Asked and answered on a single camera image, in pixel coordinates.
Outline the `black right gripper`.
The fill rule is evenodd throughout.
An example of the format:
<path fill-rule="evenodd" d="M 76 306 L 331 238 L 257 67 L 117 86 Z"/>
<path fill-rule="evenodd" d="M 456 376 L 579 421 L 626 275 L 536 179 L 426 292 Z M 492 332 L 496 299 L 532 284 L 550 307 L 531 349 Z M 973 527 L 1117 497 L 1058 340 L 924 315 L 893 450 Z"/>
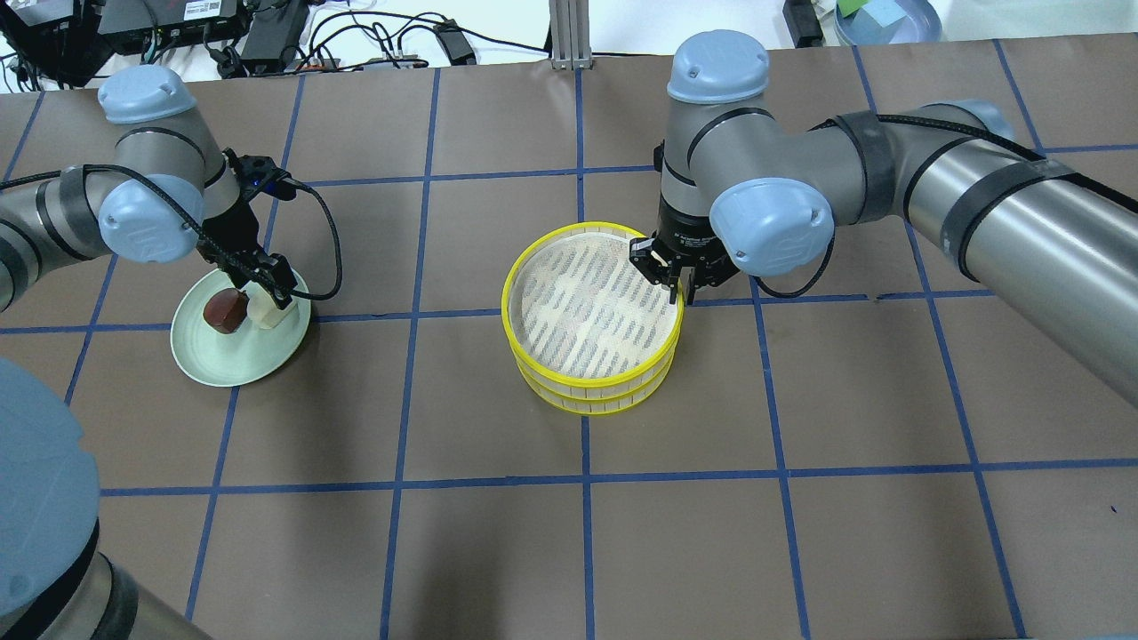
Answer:
<path fill-rule="evenodd" d="M 690 307 L 695 292 L 719 287 L 740 272 L 718 238 L 701 194 L 686 177 L 659 164 L 660 200 L 657 231 L 630 239 L 630 266 L 669 292 L 669 303 Z"/>

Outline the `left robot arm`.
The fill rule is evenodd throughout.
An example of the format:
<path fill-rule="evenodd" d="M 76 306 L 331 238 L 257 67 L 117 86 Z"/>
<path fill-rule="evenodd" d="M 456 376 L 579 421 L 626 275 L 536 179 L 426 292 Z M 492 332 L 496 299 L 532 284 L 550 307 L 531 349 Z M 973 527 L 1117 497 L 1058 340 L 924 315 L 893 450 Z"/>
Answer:
<path fill-rule="evenodd" d="M 174 69 L 119 69 L 97 91 L 116 133 L 110 164 L 13 180 L 3 190 L 3 307 L 58 268 L 115 254 L 170 263 L 198 252 L 244 287 L 295 280 L 259 246 L 251 199 L 265 158 L 220 149 L 196 97 Z"/>

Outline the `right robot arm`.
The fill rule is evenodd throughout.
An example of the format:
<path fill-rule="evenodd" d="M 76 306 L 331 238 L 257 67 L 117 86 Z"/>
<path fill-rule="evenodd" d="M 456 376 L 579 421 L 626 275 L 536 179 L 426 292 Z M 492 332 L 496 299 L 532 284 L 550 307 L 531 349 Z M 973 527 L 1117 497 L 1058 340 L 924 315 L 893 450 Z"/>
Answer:
<path fill-rule="evenodd" d="M 1012 142 L 983 100 L 850 113 L 789 136 L 765 104 L 768 66 L 733 31 L 676 52 L 652 164 L 657 231 L 626 244 L 634 276 L 688 300 L 735 273 L 813 263 L 840 227 L 902 216 L 1133 404 L 1133 199 Z"/>

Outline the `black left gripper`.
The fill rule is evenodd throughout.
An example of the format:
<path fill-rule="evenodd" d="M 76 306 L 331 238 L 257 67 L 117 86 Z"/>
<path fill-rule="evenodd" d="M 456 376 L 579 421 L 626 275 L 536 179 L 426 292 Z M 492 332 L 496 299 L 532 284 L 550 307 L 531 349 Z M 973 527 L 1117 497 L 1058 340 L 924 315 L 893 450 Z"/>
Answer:
<path fill-rule="evenodd" d="M 292 268 L 284 256 L 269 256 L 259 246 L 259 219 L 248 202 L 236 200 L 223 213 L 204 219 L 203 231 L 196 251 L 225 273 L 237 292 L 245 292 L 251 281 L 271 284 L 269 295 L 277 307 L 292 304 L 297 286 Z"/>

